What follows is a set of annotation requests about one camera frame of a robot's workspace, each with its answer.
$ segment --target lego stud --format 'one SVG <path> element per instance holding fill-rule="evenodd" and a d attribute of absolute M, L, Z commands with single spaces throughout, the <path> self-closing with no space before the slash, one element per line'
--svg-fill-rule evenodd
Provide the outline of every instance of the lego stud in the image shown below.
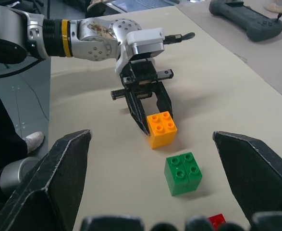
<path fill-rule="evenodd" d="M 176 178 L 179 178 L 179 179 L 184 178 L 184 171 L 178 170 L 176 172 Z"/>
<path fill-rule="evenodd" d="M 162 127 L 161 125 L 157 125 L 157 126 L 156 126 L 156 132 L 158 132 L 158 133 L 164 133 L 163 127 Z"/>
<path fill-rule="evenodd" d="M 171 159 L 171 165 L 179 165 L 179 163 L 180 163 L 180 160 L 179 160 L 179 158 L 178 157 L 174 157 L 174 158 L 172 158 Z"/>
<path fill-rule="evenodd" d="M 190 175 L 196 175 L 199 172 L 198 167 L 192 166 L 190 167 Z"/>
<path fill-rule="evenodd" d="M 185 162 L 191 162 L 193 161 L 193 156 L 191 154 L 184 155 L 184 161 Z"/>
<path fill-rule="evenodd" d="M 151 117 L 151 121 L 154 122 L 154 123 L 158 123 L 159 122 L 159 117 L 157 115 L 153 115 Z"/>
<path fill-rule="evenodd" d="M 170 113 L 169 112 L 164 112 L 163 113 L 163 119 L 170 120 L 171 119 Z"/>
<path fill-rule="evenodd" d="M 169 130 L 175 130 L 176 129 L 175 124 L 173 122 L 169 122 L 168 123 L 168 129 Z"/>

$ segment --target beige table surface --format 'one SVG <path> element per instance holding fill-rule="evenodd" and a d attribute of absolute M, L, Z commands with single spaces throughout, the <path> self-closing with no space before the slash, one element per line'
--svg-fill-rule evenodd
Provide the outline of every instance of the beige table surface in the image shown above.
<path fill-rule="evenodd" d="M 176 7 L 120 17 L 143 28 L 162 26 L 166 35 L 196 33 L 156 58 L 157 70 L 171 68 L 175 74 L 164 82 L 178 133 L 172 145 L 150 149 L 125 99 L 111 99 L 110 91 L 121 88 L 115 60 L 53 58 L 49 146 L 67 133 L 93 131 L 74 230 L 85 216 L 101 214 L 140 216 L 146 230 L 159 221 L 183 230 L 187 216 L 219 213 L 247 227 L 211 136 L 223 130 L 260 138 L 282 157 L 282 96 Z M 143 105 L 148 115 L 158 112 L 154 99 Z M 190 151 L 203 173 L 201 184 L 196 192 L 171 197 L 165 158 Z"/>

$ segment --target red lego brick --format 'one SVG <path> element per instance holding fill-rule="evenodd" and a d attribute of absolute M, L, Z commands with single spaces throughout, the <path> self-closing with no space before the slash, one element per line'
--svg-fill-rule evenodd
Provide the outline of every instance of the red lego brick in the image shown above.
<path fill-rule="evenodd" d="M 222 224 L 222 223 L 226 223 L 224 217 L 222 214 L 218 214 L 212 217 L 208 218 L 210 220 L 210 222 L 212 223 L 214 230 L 218 230 L 218 227 Z"/>

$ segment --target black tube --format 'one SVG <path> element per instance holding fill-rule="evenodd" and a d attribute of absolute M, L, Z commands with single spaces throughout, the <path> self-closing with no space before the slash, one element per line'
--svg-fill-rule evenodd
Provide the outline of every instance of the black tube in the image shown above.
<path fill-rule="evenodd" d="M 49 56 L 66 57 L 62 39 L 62 20 L 44 19 L 43 38 Z"/>
<path fill-rule="evenodd" d="M 14 75 L 17 75 L 17 74 L 20 74 L 21 72 L 24 72 L 28 69 L 30 69 L 31 67 L 39 64 L 41 61 L 43 61 L 43 59 L 38 59 L 34 62 L 32 62 L 31 64 L 29 64 L 28 66 L 25 66 L 17 71 L 12 71 L 12 72 L 9 72 L 9 73 L 5 73 L 5 74 L 2 74 L 0 75 L 0 78 L 5 78 L 5 77 L 9 77 L 9 76 L 14 76 Z"/>

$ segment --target yellow ring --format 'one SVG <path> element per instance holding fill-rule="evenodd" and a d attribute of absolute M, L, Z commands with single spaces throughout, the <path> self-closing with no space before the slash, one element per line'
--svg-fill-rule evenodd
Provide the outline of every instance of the yellow ring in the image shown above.
<path fill-rule="evenodd" d="M 62 40 L 63 40 L 63 47 L 66 57 L 72 57 L 69 52 L 69 43 L 68 43 L 68 20 L 62 20 Z"/>

